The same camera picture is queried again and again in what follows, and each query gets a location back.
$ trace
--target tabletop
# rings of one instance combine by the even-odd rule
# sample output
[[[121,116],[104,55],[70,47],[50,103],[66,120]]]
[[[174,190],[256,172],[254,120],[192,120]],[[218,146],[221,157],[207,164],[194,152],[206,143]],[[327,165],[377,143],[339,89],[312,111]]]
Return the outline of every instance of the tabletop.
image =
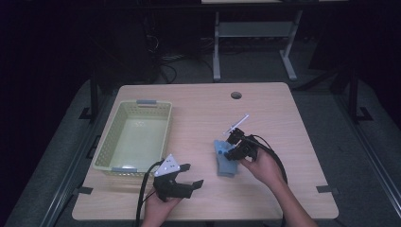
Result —
[[[232,92],[241,93],[233,99]],[[336,218],[337,205],[307,135],[297,106],[285,83],[211,83],[132,85],[120,88],[104,131],[123,100],[155,99],[172,103],[172,124],[166,155],[191,168],[178,183],[204,180],[191,199],[184,199],[169,220],[280,219],[282,211],[269,189],[242,165],[233,178],[218,176],[214,140],[241,119],[246,134],[263,137],[280,157],[288,185],[312,218]],[[99,144],[104,141],[102,134]],[[91,194],[79,194],[73,217],[80,220],[134,219],[142,178],[108,176],[89,168],[83,186]],[[147,191],[151,188],[149,178]]]

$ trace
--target white tag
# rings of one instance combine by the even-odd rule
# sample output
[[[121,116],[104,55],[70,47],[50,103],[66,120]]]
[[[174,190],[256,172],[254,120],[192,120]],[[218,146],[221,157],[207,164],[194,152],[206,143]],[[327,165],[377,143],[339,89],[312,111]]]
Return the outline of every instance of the white tag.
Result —
[[[160,177],[177,171],[180,171],[180,165],[175,161],[173,155],[169,154],[162,165],[154,172],[154,176]]]

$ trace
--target metal frame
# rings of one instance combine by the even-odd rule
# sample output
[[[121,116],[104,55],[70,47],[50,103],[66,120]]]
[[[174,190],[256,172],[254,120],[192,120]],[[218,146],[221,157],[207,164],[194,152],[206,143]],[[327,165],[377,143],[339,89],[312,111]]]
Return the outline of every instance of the metal frame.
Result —
[[[219,37],[288,37],[284,50],[280,50],[280,57],[290,80],[297,80],[297,76],[289,60],[289,52],[297,34],[303,11],[297,11],[292,22],[221,22],[218,11],[215,21],[215,50],[213,53],[213,81],[221,81],[220,60],[218,57]]]

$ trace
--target yellow basket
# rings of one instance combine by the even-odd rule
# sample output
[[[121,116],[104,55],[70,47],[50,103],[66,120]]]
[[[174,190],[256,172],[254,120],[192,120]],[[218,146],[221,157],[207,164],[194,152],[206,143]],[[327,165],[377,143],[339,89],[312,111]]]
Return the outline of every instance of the yellow basket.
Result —
[[[165,156],[171,109],[167,101],[120,102],[93,167],[108,175],[143,176]]]

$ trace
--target gray floor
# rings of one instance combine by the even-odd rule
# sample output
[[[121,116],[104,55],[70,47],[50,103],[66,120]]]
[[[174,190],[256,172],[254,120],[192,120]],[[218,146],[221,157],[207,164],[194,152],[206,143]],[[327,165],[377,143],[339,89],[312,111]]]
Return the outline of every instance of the gray floor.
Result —
[[[263,48],[247,44],[242,53],[220,56],[221,82],[282,81],[292,88],[323,73],[307,69],[315,47],[313,42],[297,42],[293,46],[290,58],[299,77],[297,81],[288,79],[279,57],[278,50],[285,42],[256,43]],[[171,63],[170,66],[177,70],[174,83],[213,82],[211,61],[212,56],[205,54],[202,61],[182,60]],[[164,70],[168,77],[173,77],[170,68],[165,67]],[[166,82],[159,78],[155,83]],[[346,100],[346,93],[333,96],[329,92],[330,84],[331,79],[327,79],[308,91],[293,92],[323,173],[329,185],[335,189],[333,196],[340,210],[338,218],[318,220],[319,225],[401,226],[401,219],[377,178],[355,125],[343,109],[341,103]],[[400,188],[401,132],[381,108],[373,90],[363,82],[359,88],[358,104],[368,109],[374,121],[361,122],[358,128],[364,132],[394,183]],[[84,179],[91,162],[85,158],[86,152],[93,151],[91,145],[96,136],[101,134],[115,98],[115,94],[101,96],[100,114],[96,122],[90,124],[89,120],[78,119],[82,109],[90,106],[89,95],[89,82],[86,82],[72,101],[43,159],[9,217],[7,226],[133,225],[133,221],[77,221],[71,217],[77,199],[73,190]],[[65,178],[66,173],[71,173],[71,177]],[[215,226],[263,226],[263,223],[279,226],[280,221],[221,221],[216,222]],[[167,222],[165,226],[206,225],[204,222]]]

